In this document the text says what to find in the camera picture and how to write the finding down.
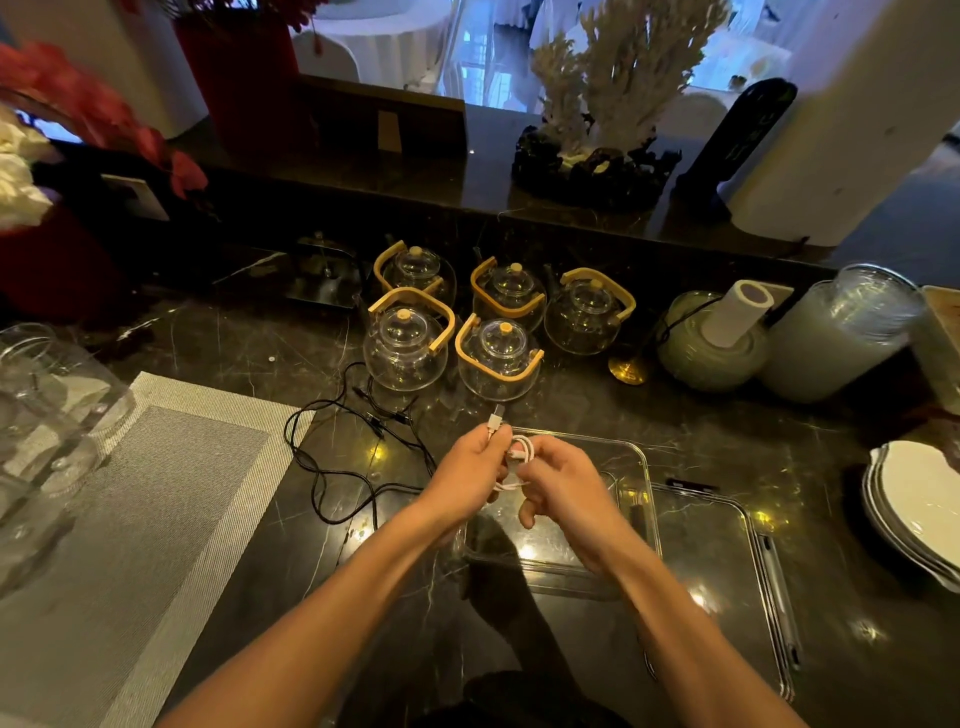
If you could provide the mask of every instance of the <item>stack of plates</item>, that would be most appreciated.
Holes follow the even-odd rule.
[[[870,454],[867,517],[890,546],[960,594],[960,473],[936,448],[907,440]]]

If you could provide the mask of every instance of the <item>forearm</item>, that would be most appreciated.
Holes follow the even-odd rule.
[[[638,537],[635,543],[621,540],[609,563],[636,610],[644,646],[685,726],[804,726]]]
[[[162,728],[316,725],[404,576],[442,533],[424,510],[401,511],[320,589],[192,692]]]

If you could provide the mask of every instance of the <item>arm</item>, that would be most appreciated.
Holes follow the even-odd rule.
[[[159,728],[315,726],[396,597],[407,571],[478,511],[505,474],[511,431],[480,425],[457,441],[423,493],[320,589],[200,684]]]
[[[553,519],[588,568],[619,584],[681,722],[804,728],[623,519],[587,454],[552,437],[534,438],[534,447],[537,457],[519,471],[530,482],[520,521]]]

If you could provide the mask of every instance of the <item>white charging cable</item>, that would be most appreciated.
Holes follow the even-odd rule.
[[[498,404],[493,410],[493,414],[491,414],[487,420],[488,440],[503,424],[503,412],[503,405]],[[514,444],[516,443],[520,444],[522,452],[514,449]],[[515,491],[520,486],[526,485],[526,481],[517,474],[516,469],[523,463],[529,463],[533,459],[534,444],[530,441],[530,438],[525,435],[514,435],[510,449],[507,450],[507,476],[503,479],[502,483],[494,483],[493,489],[501,492]]]

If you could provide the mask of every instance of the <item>red vase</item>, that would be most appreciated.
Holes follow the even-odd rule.
[[[174,21],[180,47],[225,148],[296,152],[313,147],[290,31],[279,15],[194,12]]]
[[[40,225],[0,232],[0,293],[44,321],[96,318],[124,291],[107,252],[63,205]]]

